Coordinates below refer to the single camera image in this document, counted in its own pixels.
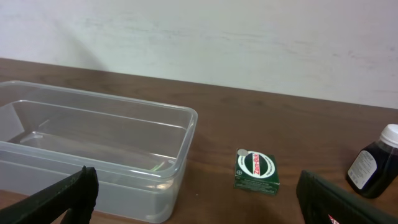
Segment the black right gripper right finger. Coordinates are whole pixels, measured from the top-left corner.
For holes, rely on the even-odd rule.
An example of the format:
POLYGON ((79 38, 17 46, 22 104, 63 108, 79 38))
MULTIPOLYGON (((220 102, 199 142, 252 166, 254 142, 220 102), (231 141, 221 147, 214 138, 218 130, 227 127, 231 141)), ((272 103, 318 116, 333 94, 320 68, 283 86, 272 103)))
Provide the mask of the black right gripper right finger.
POLYGON ((296 195, 305 223, 397 224, 397 218, 357 198, 313 172, 303 170, 296 195))

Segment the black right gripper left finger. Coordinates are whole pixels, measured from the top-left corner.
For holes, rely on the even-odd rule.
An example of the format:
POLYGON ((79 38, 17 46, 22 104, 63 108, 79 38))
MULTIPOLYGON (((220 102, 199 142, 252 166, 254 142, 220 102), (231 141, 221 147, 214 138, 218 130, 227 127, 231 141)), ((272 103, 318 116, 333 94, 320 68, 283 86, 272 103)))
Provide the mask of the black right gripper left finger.
POLYGON ((1 210, 1 224, 89 224, 96 205, 99 182, 94 167, 77 173, 1 210))

